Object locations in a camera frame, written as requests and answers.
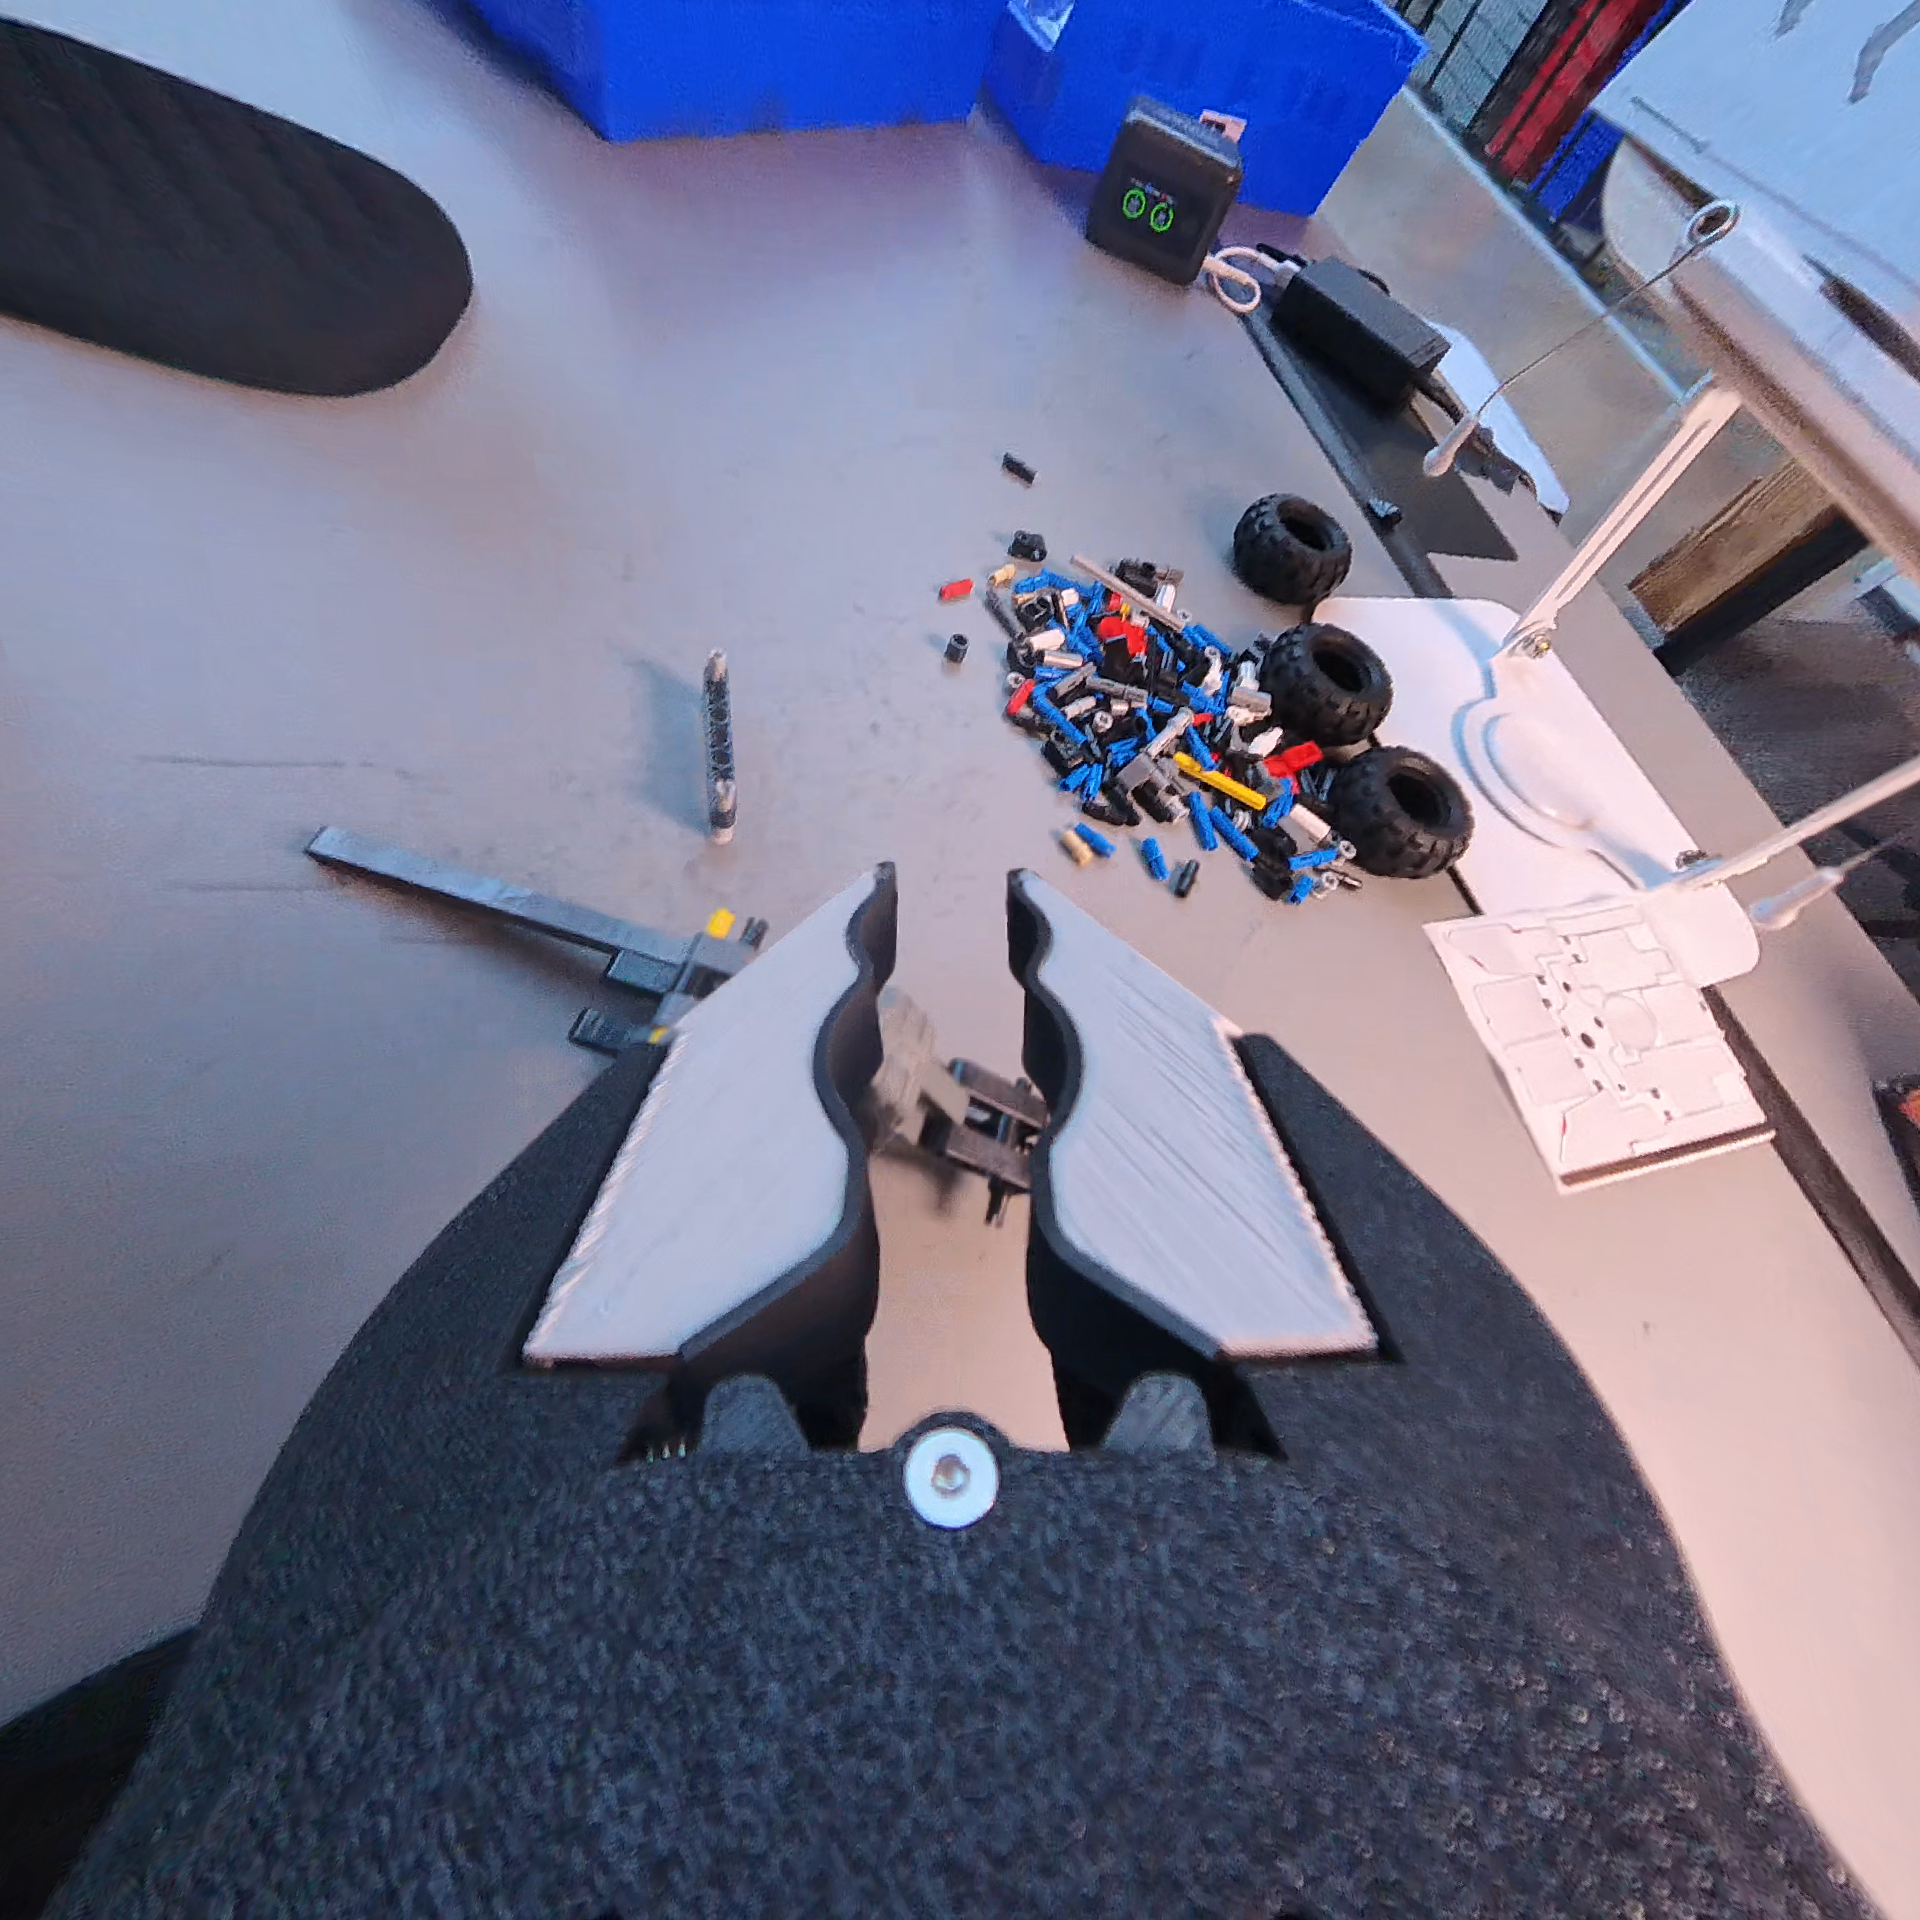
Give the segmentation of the white sticker sheet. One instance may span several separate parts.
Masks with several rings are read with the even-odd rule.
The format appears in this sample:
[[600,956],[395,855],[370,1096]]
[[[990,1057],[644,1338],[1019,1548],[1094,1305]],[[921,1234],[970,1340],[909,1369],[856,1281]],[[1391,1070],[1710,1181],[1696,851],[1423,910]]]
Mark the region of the white sticker sheet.
[[1451,915],[1423,940],[1553,1191],[1773,1145],[1702,984],[1637,896]]

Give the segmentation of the white book stand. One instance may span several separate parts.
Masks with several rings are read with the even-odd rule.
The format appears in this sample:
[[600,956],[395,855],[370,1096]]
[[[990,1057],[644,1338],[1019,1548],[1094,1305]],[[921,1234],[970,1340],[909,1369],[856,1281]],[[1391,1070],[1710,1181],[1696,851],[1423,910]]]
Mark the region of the white book stand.
[[1894,243],[1864,243],[1841,214],[1761,182],[1757,164],[1689,142],[1656,153],[1652,128],[1622,138],[1622,170],[1618,235],[1652,245],[1642,291],[1709,377],[1631,454],[1609,508],[1529,603],[1441,589],[1331,613],[1389,655],[1410,741],[1477,804],[1462,863],[1477,910],[1573,924],[1622,904],[1631,932],[1649,932],[1709,989],[1753,972],[1761,944],[1838,896],[1841,864],[1789,876],[1753,904],[1740,884],[1917,791],[1917,756],[1740,851],[1696,851],[1566,664],[1568,618],[1733,419],[1753,419],[1816,498],[1917,577],[1917,259],[1899,259],[1917,214],[1894,216]]

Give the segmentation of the black power adapter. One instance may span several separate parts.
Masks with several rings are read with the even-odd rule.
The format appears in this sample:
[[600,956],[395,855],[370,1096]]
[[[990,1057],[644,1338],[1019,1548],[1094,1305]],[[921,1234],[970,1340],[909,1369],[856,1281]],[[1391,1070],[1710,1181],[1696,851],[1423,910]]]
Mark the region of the black power adapter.
[[1462,413],[1450,338],[1347,259],[1256,245],[1256,284],[1245,328],[1400,585],[1450,597],[1444,567],[1513,567],[1487,495],[1524,490],[1524,470],[1477,429],[1450,472],[1423,472]]

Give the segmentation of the wide blue storage bin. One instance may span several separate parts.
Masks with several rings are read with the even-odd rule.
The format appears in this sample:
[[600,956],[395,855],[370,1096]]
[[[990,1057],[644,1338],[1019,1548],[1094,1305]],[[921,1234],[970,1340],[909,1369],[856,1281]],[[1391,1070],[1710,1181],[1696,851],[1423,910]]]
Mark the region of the wide blue storage bin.
[[1102,170],[1134,99],[1238,119],[1238,198],[1311,216],[1422,59],[1381,0],[1002,7],[986,99],[1063,170]]

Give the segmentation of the stack of coloured crates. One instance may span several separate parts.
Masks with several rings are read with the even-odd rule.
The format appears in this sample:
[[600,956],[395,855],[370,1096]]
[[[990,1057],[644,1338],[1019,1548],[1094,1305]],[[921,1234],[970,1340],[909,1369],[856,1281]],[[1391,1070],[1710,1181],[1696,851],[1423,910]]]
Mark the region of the stack of coloured crates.
[[1559,245],[1603,245],[1603,186],[1618,128],[1603,87],[1674,21],[1681,0],[1396,0],[1423,40],[1410,95]]

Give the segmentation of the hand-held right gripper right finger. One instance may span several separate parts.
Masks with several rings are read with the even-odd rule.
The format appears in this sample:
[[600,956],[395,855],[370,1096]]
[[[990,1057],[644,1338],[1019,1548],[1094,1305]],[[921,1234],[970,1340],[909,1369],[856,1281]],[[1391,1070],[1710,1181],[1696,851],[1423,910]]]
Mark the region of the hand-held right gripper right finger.
[[1028,1312],[1063,1418],[1181,1375],[1209,1418],[1248,1369],[1385,1340],[1245,1062],[1245,1032],[1038,872],[1002,879],[1021,1072]]

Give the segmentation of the grey and black brick chassis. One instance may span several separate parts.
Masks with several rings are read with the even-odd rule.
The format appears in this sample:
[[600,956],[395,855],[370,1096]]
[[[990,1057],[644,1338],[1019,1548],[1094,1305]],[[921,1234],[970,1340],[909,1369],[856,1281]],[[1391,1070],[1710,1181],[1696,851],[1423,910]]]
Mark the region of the grey and black brick chassis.
[[894,963],[897,872],[881,863],[684,1010],[575,1258],[795,1268],[863,1214],[876,1145],[935,1118],[939,1145],[998,1148],[970,1114],[1038,1138],[1048,1105],[959,1079]]

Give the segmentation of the long dark grey holed beam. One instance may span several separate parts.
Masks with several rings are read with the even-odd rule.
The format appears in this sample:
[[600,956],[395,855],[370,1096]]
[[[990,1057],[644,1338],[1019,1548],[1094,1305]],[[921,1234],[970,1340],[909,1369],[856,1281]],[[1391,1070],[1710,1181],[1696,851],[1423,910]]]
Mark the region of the long dark grey holed beam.
[[689,940],[672,940],[654,924],[633,924],[595,906],[544,896],[509,879],[472,876],[450,863],[374,841],[352,828],[319,828],[306,841],[306,855],[319,864],[361,876],[361,879],[411,887],[421,896],[472,906],[490,915],[496,924],[531,932],[542,940],[600,954],[607,963],[630,963],[644,989],[676,984],[676,975],[692,963]]

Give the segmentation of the black toy tyre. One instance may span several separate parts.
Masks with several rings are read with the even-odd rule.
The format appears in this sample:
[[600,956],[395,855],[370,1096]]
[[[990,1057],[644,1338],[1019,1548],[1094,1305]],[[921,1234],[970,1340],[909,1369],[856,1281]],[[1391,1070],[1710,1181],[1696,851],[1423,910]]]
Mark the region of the black toy tyre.
[[1391,707],[1385,657],[1329,620],[1272,635],[1259,657],[1259,689],[1272,726],[1323,748],[1370,744]]
[[1347,526],[1307,495],[1263,495],[1236,519],[1236,577],[1277,605],[1319,605],[1351,576]]
[[1450,876],[1477,840],[1465,785],[1441,759],[1407,744],[1374,744],[1340,759],[1329,780],[1329,810],[1356,872],[1374,879]]

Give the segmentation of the grey desk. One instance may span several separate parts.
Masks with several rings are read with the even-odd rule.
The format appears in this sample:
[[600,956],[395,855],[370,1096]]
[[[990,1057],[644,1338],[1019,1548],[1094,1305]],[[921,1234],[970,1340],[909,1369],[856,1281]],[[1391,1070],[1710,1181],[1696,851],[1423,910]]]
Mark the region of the grey desk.
[[1336,483],[1245,328],[1089,250],[986,125],[607,150],[424,7],[14,12],[399,169],[472,308],[352,402],[4,323],[4,1715],[206,1612],[345,1338],[600,1070],[593,963],[314,828],[664,932],[788,936],[894,863],[897,982],[983,1065],[1021,1026],[1002,876],[1048,872],[1513,1268],[1802,1801],[1917,1916],[1917,1360],[1797,1176],[1566,1198],[1423,940],[1450,884],[1075,872],[993,623],[939,613],[1038,526],[1277,623],[1231,523]]

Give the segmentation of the building instruction booklet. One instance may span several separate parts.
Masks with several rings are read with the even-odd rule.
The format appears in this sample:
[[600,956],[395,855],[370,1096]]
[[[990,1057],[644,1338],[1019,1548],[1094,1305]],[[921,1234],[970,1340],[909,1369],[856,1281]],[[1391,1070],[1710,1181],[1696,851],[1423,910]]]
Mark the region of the building instruction booklet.
[[1917,328],[1909,0],[1692,0],[1618,67],[1598,118]]

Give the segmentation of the black device green display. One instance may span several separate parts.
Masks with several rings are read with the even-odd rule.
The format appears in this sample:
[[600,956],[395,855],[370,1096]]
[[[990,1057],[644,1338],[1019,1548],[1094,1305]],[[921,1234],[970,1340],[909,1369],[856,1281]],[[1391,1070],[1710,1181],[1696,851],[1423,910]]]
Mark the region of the black device green display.
[[1089,204],[1089,245],[1170,287],[1191,287],[1238,198],[1231,128],[1129,99]]

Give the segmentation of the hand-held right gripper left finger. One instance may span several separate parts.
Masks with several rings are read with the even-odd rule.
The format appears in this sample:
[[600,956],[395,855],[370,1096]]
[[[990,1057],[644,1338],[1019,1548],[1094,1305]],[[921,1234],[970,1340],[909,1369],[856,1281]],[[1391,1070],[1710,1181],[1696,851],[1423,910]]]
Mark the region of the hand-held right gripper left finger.
[[527,1369],[640,1369],[702,1401],[773,1381],[866,1418],[881,1312],[871,1083],[897,963],[876,864],[676,1021],[527,1334]]

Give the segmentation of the pile of small building pieces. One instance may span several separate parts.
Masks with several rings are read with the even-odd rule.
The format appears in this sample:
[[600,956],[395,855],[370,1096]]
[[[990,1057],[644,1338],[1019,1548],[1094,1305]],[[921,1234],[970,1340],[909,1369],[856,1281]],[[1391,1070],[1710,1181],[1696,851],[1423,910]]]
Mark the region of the pile of small building pieces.
[[[1331,828],[1329,780],[1381,737],[1323,748],[1272,726],[1259,689],[1272,635],[1231,649],[1181,605],[1181,589],[1185,576],[1151,561],[1052,567],[1042,531],[1012,531],[970,597],[1002,637],[1002,723],[1042,748],[1071,828],[1096,823],[1117,855],[1129,847],[1137,863],[1151,832],[1170,872],[1226,855],[1270,904],[1356,893],[1367,876]],[[1272,797],[1272,810],[1214,797],[1176,773],[1176,756]]]

